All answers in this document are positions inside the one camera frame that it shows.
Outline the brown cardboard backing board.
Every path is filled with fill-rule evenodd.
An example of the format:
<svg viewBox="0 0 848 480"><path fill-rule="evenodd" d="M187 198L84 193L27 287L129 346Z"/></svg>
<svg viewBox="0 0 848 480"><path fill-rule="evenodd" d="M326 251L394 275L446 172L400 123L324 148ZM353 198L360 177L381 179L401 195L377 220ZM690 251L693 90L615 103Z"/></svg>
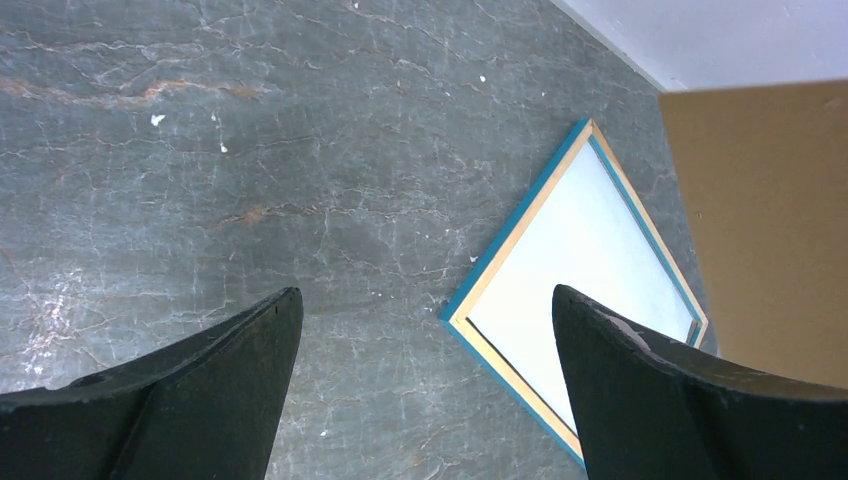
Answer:
<svg viewBox="0 0 848 480"><path fill-rule="evenodd" d="M847 384L847 84L661 95L723 358Z"/></svg>

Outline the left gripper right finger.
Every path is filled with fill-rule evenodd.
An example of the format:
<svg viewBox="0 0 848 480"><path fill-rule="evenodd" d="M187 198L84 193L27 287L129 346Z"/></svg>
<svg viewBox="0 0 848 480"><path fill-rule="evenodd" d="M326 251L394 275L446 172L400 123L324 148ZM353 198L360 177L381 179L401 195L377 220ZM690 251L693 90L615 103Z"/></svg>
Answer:
<svg viewBox="0 0 848 480"><path fill-rule="evenodd" d="M592 479L843 479L847 393L705 353L559 285L556 346Z"/></svg>

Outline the wooden picture frame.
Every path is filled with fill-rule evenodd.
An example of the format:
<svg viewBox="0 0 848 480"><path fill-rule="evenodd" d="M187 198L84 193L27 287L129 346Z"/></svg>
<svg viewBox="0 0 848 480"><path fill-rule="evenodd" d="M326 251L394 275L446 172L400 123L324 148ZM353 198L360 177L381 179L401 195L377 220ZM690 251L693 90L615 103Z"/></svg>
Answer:
<svg viewBox="0 0 848 480"><path fill-rule="evenodd" d="M471 273L441 313L441 320L445 326L577 461L582 461L584 455L576 427L570 429L542 400L514 367L471 323L469 314L508 253L527 229L544 201L553 191L556 183L586 142L592 142L598 153L608 159L611 165L610 171L621 180L620 190L630 201L631 209L636 218L641 221L644 233L649 240L653 241L655 251L660 258L668 263L668 270L672 278L681 282L685 299L691 301L694 306L698 323L692 328L689 340L680 342L693 347L699 347L702 344L709 324L708 317L628 180L598 124L592 119L583 119L572 129L565 142L544 167L538 179L531 185L486 252L474 259Z"/></svg>

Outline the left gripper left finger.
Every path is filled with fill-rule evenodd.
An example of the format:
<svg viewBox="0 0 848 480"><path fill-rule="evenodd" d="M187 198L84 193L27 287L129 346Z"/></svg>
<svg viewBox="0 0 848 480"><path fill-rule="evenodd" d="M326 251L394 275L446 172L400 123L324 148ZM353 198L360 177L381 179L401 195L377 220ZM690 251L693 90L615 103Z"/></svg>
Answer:
<svg viewBox="0 0 848 480"><path fill-rule="evenodd" d="M297 357L289 287L59 389L1 398L5 479L262 479Z"/></svg>

